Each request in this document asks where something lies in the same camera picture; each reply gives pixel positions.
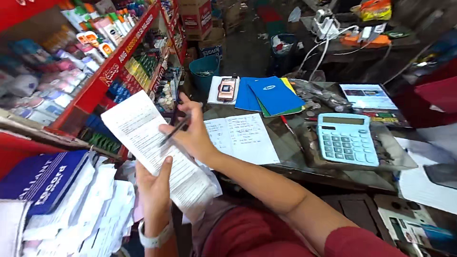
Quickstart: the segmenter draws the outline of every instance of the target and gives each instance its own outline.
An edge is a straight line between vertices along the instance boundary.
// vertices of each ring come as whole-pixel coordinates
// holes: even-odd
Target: pen
[[[176,132],[178,132],[178,130],[180,130],[182,127],[184,127],[184,125],[187,123],[187,121],[191,118],[190,114],[186,114],[186,116],[184,117],[184,119],[182,119],[175,127],[175,129],[170,133],[168,134],[161,142],[160,142],[160,146],[163,146],[171,137],[173,137],[174,134],[176,134]]]
[[[305,153],[305,150],[303,149],[302,147],[302,144],[300,143],[300,141],[298,140],[298,137],[297,135],[294,133],[294,131],[292,130],[292,128],[289,126],[289,124],[287,123],[287,120],[286,120],[286,117],[282,116],[281,115],[281,120],[282,122],[284,122],[284,124],[286,125],[287,129],[292,133],[292,136],[293,136],[293,139],[295,140],[295,143],[298,145],[298,147],[300,147],[300,150],[304,153]]]

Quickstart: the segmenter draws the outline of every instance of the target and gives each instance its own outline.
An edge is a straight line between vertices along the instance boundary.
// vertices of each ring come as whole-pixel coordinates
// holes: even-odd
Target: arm
[[[174,140],[190,155],[236,181],[275,212],[287,216],[321,256],[330,232],[345,226],[357,227],[299,184],[261,166],[219,152],[208,137],[201,105],[191,102],[183,93],[180,98],[184,104],[178,108],[191,112],[191,123],[186,132],[175,134]],[[161,125],[159,129],[167,134],[173,127]]]
[[[143,204],[144,235],[147,238],[158,237],[162,230],[169,224],[170,213],[170,173],[173,158],[165,158],[159,176],[153,176],[137,161],[136,179],[138,190]],[[176,236],[171,238],[160,248],[145,248],[145,257],[178,257]]]

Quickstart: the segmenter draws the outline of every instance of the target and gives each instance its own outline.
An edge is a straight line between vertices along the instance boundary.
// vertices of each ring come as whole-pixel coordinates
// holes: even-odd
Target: hand
[[[153,176],[139,161],[136,179],[143,203],[144,235],[157,237],[170,221],[170,173],[173,157],[165,158],[159,176]]]
[[[192,102],[181,92],[180,99],[184,102],[178,105],[178,109],[184,112],[191,113],[189,129],[187,131],[178,131],[173,136],[173,139],[197,160],[206,163],[214,153],[218,153],[216,147],[209,139],[206,131],[205,123],[203,122],[202,106],[198,102]],[[162,124],[159,130],[164,134],[169,134],[174,129],[173,126]]]

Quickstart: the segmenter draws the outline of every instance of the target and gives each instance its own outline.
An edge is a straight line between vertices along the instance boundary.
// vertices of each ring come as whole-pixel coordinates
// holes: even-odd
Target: red shirt
[[[236,207],[208,236],[202,256],[314,257],[294,231],[272,213]],[[334,230],[325,242],[325,257],[405,257],[372,232],[356,227]]]

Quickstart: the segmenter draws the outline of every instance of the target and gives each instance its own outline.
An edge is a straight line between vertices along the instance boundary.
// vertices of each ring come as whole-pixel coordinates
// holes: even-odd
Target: smartphone
[[[223,102],[233,101],[235,96],[236,78],[222,79],[219,85],[218,100]]]

